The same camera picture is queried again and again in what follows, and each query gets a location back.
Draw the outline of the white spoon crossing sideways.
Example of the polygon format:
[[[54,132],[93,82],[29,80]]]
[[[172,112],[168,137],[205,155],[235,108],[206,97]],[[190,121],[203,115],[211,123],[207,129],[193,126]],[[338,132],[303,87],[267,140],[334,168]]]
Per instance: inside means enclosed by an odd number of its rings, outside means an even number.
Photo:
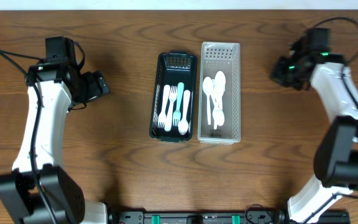
[[[222,88],[225,91],[226,86],[226,76],[224,72],[218,71],[215,75],[214,79],[214,87],[215,88]]]

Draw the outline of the clear plastic basket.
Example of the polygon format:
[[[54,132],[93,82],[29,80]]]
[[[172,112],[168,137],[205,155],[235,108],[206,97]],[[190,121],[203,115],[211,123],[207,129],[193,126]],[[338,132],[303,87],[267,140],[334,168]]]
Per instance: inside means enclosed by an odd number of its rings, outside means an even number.
[[[226,88],[219,103],[224,112],[225,122],[222,126],[214,129],[214,104],[210,96],[211,125],[208,125],[203,80],[205,77],[210,77],[214,85],[215,75],[218,71],[224,72],[226,76]],[[228,42],[202,43],[199,93],[198,140],[201,143],[228,145],[239,142],[241,140],[240,44]]]

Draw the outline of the white plastic fork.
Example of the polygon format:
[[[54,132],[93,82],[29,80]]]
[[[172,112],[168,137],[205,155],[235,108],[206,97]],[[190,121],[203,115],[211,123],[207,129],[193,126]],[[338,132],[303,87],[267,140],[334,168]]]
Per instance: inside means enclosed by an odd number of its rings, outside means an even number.
[[[184,92],[184,83],[179,82],[177,85],[177,103],[176,103],[176,109],[173,112],[173,125],[178,126],[179,120],[181,118],[181,112],[180,112],[180,106],[183,98],[183,92]]]
[[[171,87],[168,99],[169,99],[168,113],[164,126],[164,130],[166,132],[169,132],[172,129],[173,105],[177,99],[177,86]]]
[[[168,101],[168,97],[170,94],[170,85],[165,85],[163,88],[163,96],[162,96],[162,107],[161,107],[161,112],[158,116],[158,123],[157,123],[157,127],[158,128],[164,128],[165,126],[165,121],[166,121],[166,107],[167,107],[167,101]]]

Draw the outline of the black plastic basket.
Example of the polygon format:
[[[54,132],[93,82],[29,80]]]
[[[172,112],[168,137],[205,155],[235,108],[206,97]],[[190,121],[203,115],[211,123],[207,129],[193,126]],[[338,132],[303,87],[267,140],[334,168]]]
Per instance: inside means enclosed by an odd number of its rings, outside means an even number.
[[[197,58],[195,55],[180,51],[170,51],[169,53],[161,53],[158,56],[157,73],[155,79],[154,100],[150,119],[149,134],[150,137],[166,142],[189,141],[192,137],[192,124],[194,118],[195,107],[195,89],[197,76]],[[178,126],[173,125],[172,129],[166,132],[164,128],[158,128],[158,116],[162,107],[163,88],[165,85],[177,86],[179,82],[183,82],[185,90],[190,90],[190,102],[186,119],[189,127],[187,133],[182,136],[178,131]],[[177,100],[173,105],[173,112],[176,109]],[[169,100],[167,101],[166,115],[168,113]],[[180,106],[181,118],[183,116],[183,98]]]

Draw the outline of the white plastic spoon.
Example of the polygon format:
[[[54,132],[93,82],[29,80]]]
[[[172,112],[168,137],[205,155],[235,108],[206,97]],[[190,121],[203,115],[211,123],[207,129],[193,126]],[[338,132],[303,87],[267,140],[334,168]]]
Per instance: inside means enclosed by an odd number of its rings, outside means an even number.
[[[187,133],[189,127],[188,121],[186,119],[189,102],[190,102],[190,90],[185,90],[183,94],[183,116],[178,124],[178,131],[182,136],[184,136]]]

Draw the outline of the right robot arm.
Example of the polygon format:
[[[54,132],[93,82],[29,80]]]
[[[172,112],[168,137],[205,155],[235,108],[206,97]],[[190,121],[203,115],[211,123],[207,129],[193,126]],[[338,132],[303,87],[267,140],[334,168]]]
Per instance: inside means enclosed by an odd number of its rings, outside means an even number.
[[[300,58],[280,57],[271,79],[297,90],[308,82],[326,110],[330,127],[319,145],[307,184],[288,202],[288,217],[316,223],[343,197],[358,190],[358,91],[342,55],[327,52]]]

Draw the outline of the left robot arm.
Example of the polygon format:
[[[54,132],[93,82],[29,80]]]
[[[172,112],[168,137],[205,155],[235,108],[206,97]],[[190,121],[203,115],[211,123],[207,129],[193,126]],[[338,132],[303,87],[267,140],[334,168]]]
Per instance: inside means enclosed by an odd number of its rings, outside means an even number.
[[[85,200],[63,168],[65,120],[78,103],[108,92],[99,72],[45,63],[28,71],[29,112],[21,149],[0,175],[0,199],[14,223],[109,223],[102,202]]]

